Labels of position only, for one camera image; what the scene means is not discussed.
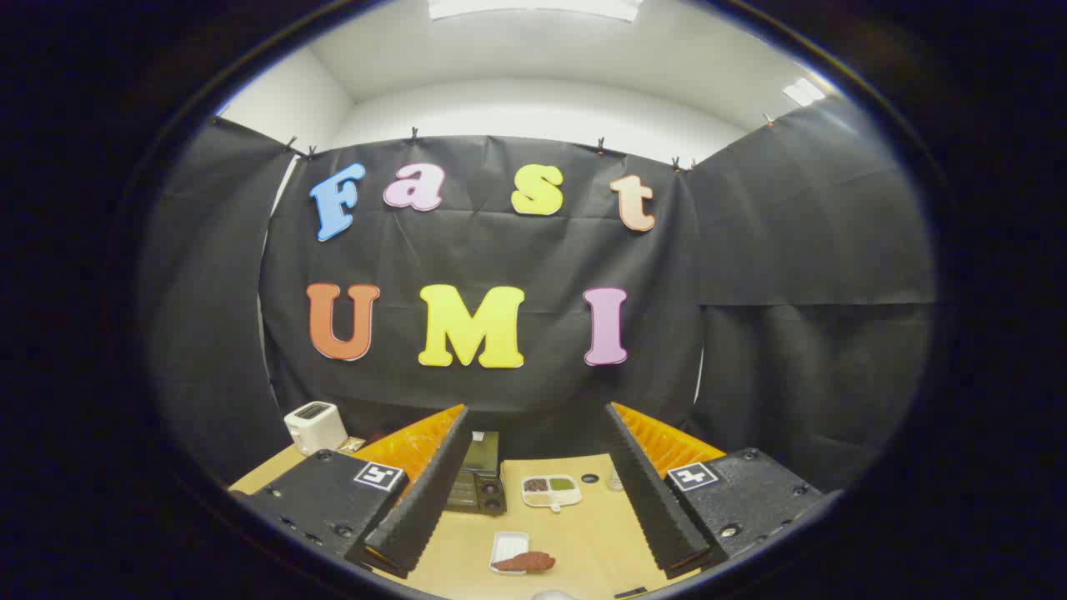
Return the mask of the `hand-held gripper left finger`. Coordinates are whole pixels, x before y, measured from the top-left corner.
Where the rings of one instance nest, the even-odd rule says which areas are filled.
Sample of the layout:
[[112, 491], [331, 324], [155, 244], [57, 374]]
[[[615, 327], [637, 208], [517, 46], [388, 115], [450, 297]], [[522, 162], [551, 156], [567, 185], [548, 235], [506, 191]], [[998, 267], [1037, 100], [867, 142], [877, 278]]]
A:
[[417, 566], [469, 447], [457, 405], [353, 455], [313, 452], [238, 501], [300, 542], [405, 578]]

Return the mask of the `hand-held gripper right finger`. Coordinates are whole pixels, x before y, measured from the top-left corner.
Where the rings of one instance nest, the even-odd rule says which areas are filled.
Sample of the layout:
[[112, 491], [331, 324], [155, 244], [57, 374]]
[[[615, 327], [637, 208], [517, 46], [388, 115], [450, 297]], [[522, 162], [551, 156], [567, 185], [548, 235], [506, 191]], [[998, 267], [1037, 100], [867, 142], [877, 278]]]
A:
[[602, 444], [668, 578], [750, 555], [838, 498], [762, 449], [726, 453], [621, 402]]

